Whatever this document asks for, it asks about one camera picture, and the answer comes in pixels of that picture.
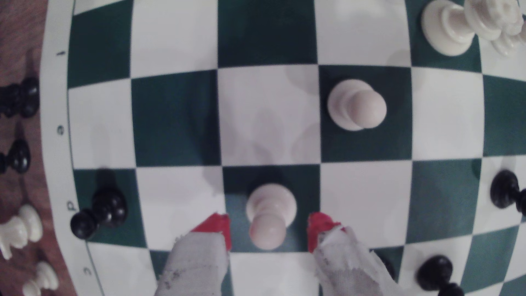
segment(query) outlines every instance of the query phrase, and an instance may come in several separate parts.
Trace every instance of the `black pawn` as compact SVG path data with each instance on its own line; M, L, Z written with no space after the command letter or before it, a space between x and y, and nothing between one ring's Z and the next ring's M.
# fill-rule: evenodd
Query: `black pawn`
M113 188L105 188L93 195L92 208L83 209L73 215L70 222L73 235L89 240L100 225L114 228L121 226L128 216L124 195Z
M453 264L442 255L426 261L417 272L417 282L426 291L439 291L438 296L464 296L456 283L450 283Z
M23 103L20 109L20 116L29 118L36 114L40 108L40 87L38 79L28 77L20 83L22 89Z
M0 174L7 171L8 167L13 168L19 174L23 174L29 170L31 164L31 154L27 142L18 139L13 142L7 155L0 153Z
M519 189L519 181L513 172L504 170L493 178L490 197L496 207L504 209L515 203L517 210L526 215L526 189Z
M28 77L20 84L0 87L0 113L7 117L20 114L24 118L36 114L40 108L40 88L38 79Z

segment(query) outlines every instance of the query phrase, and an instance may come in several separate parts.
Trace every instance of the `captured chess piece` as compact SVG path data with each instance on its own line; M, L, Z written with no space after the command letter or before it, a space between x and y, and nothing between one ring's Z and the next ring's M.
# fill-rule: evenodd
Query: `captured chess piece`
M38 79L28 77L20 84L0 87L0 113L7 117L20 114L24 118L36 114L40 107Z
M522 25L522 31L517 35L508 35L504 32L499 38L492 41L495 50L504 57L511 57L517 53L519 46L526 45L526 22Z
M17 216L0 224L0 251L4 259L9 260L13 256L11 247L21 249L27 241L39 241L42 234L42 221L35 208L28 204L21 206Z
M24 296L40 296L41 289L58 289L58 276L49 263L41 261L36 265L36 277L22 286Z
M13 168L19 174L23 174L29 170L30 164L31 154L25 140L14 141L7 155L0 153L0 174L5 173L8 167Z
M128 216L124 195L114 188L104 188L93 195L92 208L82 209L73 215L71 231L81 240L89 240L100 225L114 228L121 226Z
M279 184L262 185L247 202L250 238L256 247L273 250L285 240L287 227L296 217L296 199Z
M417 272L417 282L426 291L439 291L438 296L464 296L456 283L450 283L453 264L446 256L428 259Z
M493 178L490 198L493 204L500 209L515 203L517 210L526 215L526 189L520 190L517 176L511 171L501 171Z
M355 79L338 83L329 94L327 107L332 120L348 131L377 127L387 113L383 97L369 84Z
M519 34L524 23L516 0L466 0L464 7L449 0L433 0L425 7L421 21L429 44L447 56L465 53L475 33L493 41L501 33Z

